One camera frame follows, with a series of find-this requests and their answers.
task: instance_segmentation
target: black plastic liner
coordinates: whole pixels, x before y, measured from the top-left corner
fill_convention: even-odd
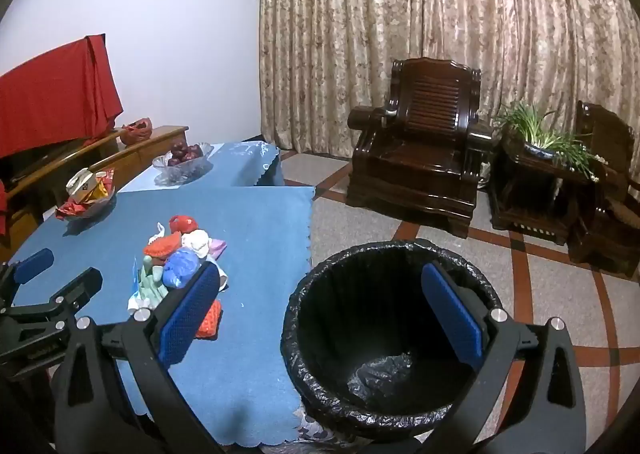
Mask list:
[[[475,266],[427,240],[353,247],[300,281],[280,351],[309,415],[381,440],[442,420],[472,370],[458,362],[422,294],[422,267],[434,259],[487,309],[502,307]]]

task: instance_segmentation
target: silver screw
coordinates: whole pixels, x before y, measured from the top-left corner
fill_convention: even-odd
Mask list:
[[[504,322],[508,316],[509,314],[502,308],[494,308],[491,310],[491,318],[494,319],[495,322]]]
[[[148,308],[140,308],[133,314],[133,318],[138,322],[145,322],[149,317],[151,317],[151,310]]]
[[[553,317],[551,319],[551,326],[554,329],[557,329],[558,331],[563,330],[564,329],[564,320],[560,319],[559,317]]]
[[[89,319],[89,317],[81,317],[80,319],[78,319],[78,322],[76,322],[76,326],[78,326],[78,329],[87,329],[90,324],[91,319]]]

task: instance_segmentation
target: beige patterned curtain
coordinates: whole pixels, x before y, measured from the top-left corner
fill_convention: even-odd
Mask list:
[[[481,69],[484,117],[524,98],[569,128],[585,100],[638,134],[639,39],[628,0],[260,0],[262,132],[350,156],[351,107],[382,105],[392,59],[428,56]]]

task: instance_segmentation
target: potted plant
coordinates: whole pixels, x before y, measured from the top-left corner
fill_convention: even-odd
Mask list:
[[[576,135],[545,129],[543,121],[552,113],[555,111],[540,115],[534,106],[518,100],[506,107],[503,113],[499,113],[496,119],[501,130],[512,131],[524,139],[524,149],[531,155],[543,160],[553,160],[597,182],[598,177],[593,174],[590,162],[607,162],[598,155],[592,155]]]

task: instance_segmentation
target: floor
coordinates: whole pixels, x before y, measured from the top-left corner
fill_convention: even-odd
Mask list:
[[[351,164],[342,159],[282,151],[287,185],[316,187],[311,224],[312,266],[353,245],[426,238],[475,264],[516,321],[566,322],[580,366],[590,446],[615,418],[640,376],[640,285],[637,280],[575,265],[566,246],[517,232],[497,231],[487,195],[478,204],[466,240],[432,227],[398,221],[345,205]],[[481,437],[500,422],[520,377],[511,368]]]

